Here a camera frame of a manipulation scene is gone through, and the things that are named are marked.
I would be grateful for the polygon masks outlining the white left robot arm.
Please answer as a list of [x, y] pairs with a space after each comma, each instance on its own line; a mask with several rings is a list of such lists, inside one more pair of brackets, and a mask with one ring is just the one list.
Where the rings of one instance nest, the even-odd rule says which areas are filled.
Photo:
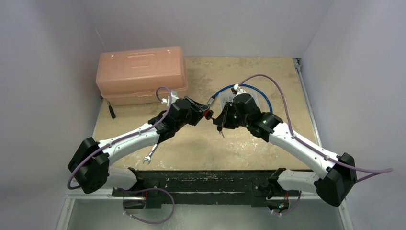
[[95, 141], [84, 139], [68, 163], [70, 190], [93, 193], [107, 182], [109, 167], [119, 159], [148, 146], [158, 145], [172, 137], [185, 125], [196, 126], [203, 118], [212, 118], [210, 106], [191, 98], [171, 100], [166, 110], [141, 127], [117, 137]]

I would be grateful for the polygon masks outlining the black-headed key bunch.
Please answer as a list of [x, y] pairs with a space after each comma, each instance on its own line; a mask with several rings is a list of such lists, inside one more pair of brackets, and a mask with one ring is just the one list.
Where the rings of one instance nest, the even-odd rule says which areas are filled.
[[219, 134], [222, 136], [222, 138], [225, 138], [224, 133], [223, 133], [223, 127], [224, 127], [224, 123], [223, 122], [219, 122], [217, 125], [216, 130], [219, 132]]

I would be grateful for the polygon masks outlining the orange black padlock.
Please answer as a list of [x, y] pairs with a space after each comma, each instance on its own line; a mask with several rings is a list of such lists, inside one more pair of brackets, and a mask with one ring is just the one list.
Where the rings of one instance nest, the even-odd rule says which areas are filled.
[[210, 120], [210, 119], [212, 119], [213, 114], [214, 114], [213, 110], [209, 109], [204, 112], [203, 116], [206, 120]]

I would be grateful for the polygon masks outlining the blue cable lock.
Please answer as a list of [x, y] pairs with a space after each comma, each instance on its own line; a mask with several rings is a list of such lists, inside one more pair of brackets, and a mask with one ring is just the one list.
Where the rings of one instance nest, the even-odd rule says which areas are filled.
[[[252, 98], [254, 99], [254, 101], [258, 107], [260, 107], [260, 101], [259, 101], [258, 95], [261, 95], [264, 98], [265, 102], [267, 103], [270, 112], [271, 113], [273, 112], [273, 108], [272, 108], [270, 100], [261, 90], [259, 90], [258, 88], [254, 87], [254, 86], [248, 85], [248, 84], [241, 84], [241, 86], [243, 87], [245, 92], [247, 92], [248, 94], [250, 94], [252, 96]], [[212, 95], [209, 98], [206, 105], [211, 107], [212, 104], [216, 101], [216, 99], [219, 99], [221, 109], [223, 110], [226, 103], [232, 102], [233, 98], [234, 98], [234, 95], [232, 92], [224, 92], [224, 91], [227, 91], [227, 90], [233, 89], [233, 88], [234, 88], [233, 84], [221, 88], [218, 92], [216, 92], [214, 95]]]

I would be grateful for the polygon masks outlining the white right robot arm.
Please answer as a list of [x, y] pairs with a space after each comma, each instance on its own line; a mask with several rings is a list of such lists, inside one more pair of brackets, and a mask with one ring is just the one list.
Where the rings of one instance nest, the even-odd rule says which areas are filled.
[[213, 119], [218, 131], [246, 128], [253, 136], [276, 145], [295, 156], [311, 172], [283, 169], [269, 181], [270, 194], [280, 195], [287, 190], [317, 194], [326, 203], [338, 207], [357, 181], [354, 158], [321, 148], [289, 129], [289, 125], [271, 112], [262, 112], [248, 93], [239, 94], [227, 102]]

